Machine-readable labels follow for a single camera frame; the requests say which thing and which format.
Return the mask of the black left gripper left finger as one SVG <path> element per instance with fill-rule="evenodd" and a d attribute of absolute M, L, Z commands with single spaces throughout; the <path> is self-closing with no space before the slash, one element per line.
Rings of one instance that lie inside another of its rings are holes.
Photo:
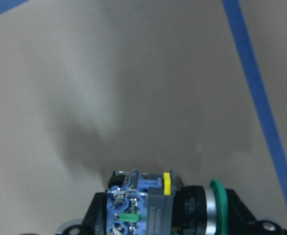
<path fill-rule="evenodd" d="M 107 193 L 96 193 L 81 223 L 82 235 L 106 234 L 106 206 Z"/>

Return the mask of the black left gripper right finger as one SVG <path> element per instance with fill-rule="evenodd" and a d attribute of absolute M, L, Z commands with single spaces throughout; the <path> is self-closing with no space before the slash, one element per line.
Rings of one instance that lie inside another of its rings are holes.
<path fill-rule="evenodd" d="M 233 189 L 226 189 L 230 235 L 287 235 L 287 230 L 270 220 L 258 220 Z"/>

